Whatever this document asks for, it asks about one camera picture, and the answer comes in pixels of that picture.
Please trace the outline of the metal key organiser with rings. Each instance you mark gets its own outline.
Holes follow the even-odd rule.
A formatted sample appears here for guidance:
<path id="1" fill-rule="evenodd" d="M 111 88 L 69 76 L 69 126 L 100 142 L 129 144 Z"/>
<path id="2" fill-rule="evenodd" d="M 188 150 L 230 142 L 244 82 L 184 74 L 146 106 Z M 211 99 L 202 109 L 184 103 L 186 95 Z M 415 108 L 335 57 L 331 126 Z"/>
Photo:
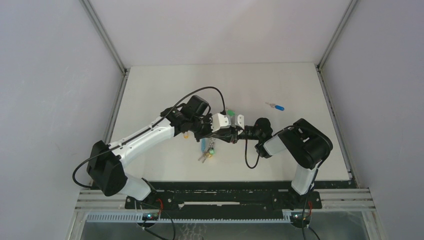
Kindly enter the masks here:
<path id="1" fill-rule="evenodd" d="M 216 139 L 215 138 L 203 138 L 200 141 L 201 143 L 201 156 L 198 159 L 199 162 L 204 163 L 207 159 L 213 157 L 214 155 L 209 155 L 209 149 L 213 148 L 215 151 Z"/>

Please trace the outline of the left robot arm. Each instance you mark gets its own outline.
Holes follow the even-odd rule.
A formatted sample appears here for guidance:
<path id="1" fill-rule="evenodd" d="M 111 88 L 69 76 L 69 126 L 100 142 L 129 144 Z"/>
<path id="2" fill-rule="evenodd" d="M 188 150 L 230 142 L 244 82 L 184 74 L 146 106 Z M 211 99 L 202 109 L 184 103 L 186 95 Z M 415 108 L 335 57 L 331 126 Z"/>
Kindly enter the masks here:
<path id="1" fill-rule="evenodd" d="M 186 103 L 165 109 L 150 125 L 127 137 L 108 144 L 96 142 L 87 160 L 88 175 L 106 197 L 123 194 L 145 209 L 153 207 L 157 200 L 154 188 L 145 178 L 127 173 L 126 167 L 145 151 L 181 133 L 192 132 L 199 141 L 232 127 L 225 110 L 211 114 L 209 108 L 206 100 L 194 95 Z"/>

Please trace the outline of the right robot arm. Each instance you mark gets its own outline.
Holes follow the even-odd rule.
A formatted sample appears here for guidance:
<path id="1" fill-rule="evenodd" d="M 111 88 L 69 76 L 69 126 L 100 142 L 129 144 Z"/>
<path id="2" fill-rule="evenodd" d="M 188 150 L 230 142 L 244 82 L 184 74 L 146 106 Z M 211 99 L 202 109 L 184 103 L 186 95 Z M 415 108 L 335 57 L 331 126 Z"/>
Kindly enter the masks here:
<path id="1" fill-rule="evenodd" d="M 297 167 L 289 189 L 289 203 L 295 208 L 308 203 L 318 169 L 333 150 L 332 141 L 304 118 L 273 133 L 270 121 L 261 117 L 244 129 L 232 127 L 230 142 L 238 140 L 257 141 L 255 149 L 259 158 L 268 159 L 284 151 L 291 154 Z"/>

